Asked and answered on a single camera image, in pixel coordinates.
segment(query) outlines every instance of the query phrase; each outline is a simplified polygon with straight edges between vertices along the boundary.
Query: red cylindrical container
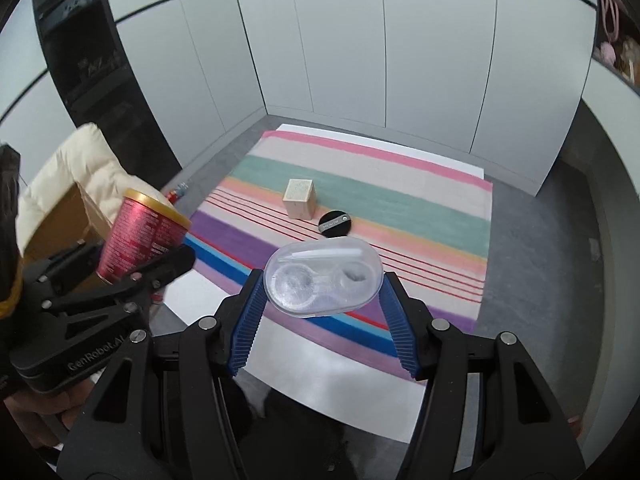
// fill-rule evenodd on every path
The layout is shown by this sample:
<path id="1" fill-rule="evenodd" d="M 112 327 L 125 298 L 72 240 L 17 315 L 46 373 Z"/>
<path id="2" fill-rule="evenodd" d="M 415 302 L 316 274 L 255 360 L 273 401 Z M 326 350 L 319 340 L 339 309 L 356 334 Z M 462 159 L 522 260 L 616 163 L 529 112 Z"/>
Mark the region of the red cylindrical container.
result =
<path id="1" fill-rule="evenodd" d="M 134 267 L 180 245 L 190 227 L 191 221 L 175 209 L 127 189 L 96 273 L 115 283 Z M 162 301 L 162 295 L 154 300 Z"/>

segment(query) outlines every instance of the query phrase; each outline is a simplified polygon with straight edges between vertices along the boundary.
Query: transparent lid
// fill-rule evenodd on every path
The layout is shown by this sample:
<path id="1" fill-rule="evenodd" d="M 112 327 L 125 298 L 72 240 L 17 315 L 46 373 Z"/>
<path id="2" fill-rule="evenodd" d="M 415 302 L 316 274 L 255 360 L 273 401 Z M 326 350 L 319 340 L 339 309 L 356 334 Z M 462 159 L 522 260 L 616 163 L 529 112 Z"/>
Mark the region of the transparent lid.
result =
<path id="1" fill-rule="evenodd" d="M 369 303 L 382 286 L 378 253 L 348 236 L 289 244 L 264 267 L 271 303 L 295 317 L 328 316 Z"/>

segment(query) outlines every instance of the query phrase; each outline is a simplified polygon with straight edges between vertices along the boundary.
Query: striped cloth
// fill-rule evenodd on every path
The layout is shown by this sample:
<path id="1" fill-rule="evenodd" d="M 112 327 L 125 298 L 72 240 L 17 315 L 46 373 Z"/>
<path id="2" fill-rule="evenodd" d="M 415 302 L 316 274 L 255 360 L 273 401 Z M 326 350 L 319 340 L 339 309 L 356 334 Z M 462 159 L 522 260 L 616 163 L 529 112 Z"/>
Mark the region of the striped cloth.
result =
<path id="1" fill-rule="evenodd" d="M 290 178 L 314 181 L 314 220 L 287 217 Z M 347 211 L 351 236 L 380 254 L 407 293 L 435 317 L 471 332 L 486 275 L 492 184 L 476 176 L 379 148 L 293 132 L 266 132 L 191 217 L 186 242 L 195 269 L 228 294 L 253 268 L 291 242 L 320 238 L 318 219 Z M 380 304 L 298 319 L 268 304 L 265 316 L 343 356 L 409 379 L 396 357 Z"/>

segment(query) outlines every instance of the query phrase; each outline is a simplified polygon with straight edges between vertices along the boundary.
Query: human hand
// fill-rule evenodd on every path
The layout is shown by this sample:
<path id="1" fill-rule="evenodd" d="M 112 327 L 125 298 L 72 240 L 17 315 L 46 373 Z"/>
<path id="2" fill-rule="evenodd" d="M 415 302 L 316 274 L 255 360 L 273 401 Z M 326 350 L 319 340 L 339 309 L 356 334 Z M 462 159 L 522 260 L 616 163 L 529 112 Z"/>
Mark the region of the human hand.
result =
<path id="1" fill-rule="evenodd" d="M 93 387 L 93 382 L 85 379 L 53 397 L 37 394 L 26 388 L 7 397 L 4 404 L 33 447 L 53 447 L 59 443 L 58 438 L 40 415 L 60 414 L 62 423 L 67 429 L 71 429 Z"/>

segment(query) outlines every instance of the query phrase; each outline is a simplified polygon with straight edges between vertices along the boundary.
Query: beige cube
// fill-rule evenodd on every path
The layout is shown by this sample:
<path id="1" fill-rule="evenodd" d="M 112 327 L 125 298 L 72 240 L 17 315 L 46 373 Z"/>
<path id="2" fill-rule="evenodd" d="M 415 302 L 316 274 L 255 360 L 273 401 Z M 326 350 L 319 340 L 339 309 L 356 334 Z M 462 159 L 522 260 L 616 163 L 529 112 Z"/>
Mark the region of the beige cube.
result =
<path id="1" fill-rule="evenodd" d="M 314 181 L 302 178 L 290 179 L 282 202 L 289 218 L 311 220 L 316 211 Z"/>

